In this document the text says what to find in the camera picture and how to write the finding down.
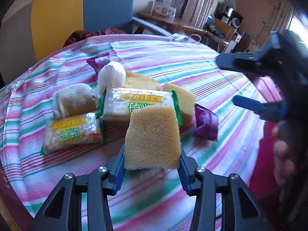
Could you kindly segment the person's right hand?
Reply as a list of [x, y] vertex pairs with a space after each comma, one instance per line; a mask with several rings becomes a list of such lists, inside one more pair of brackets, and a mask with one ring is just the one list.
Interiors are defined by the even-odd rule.
[[275, 163], [274, 177], [277, 185], [282, 188], [295, 174], [296, 166], [290, 159], [288, 145], [280, 137], [278, 126], [272, 129], [272, 134], [275, 139], [273, 145]]

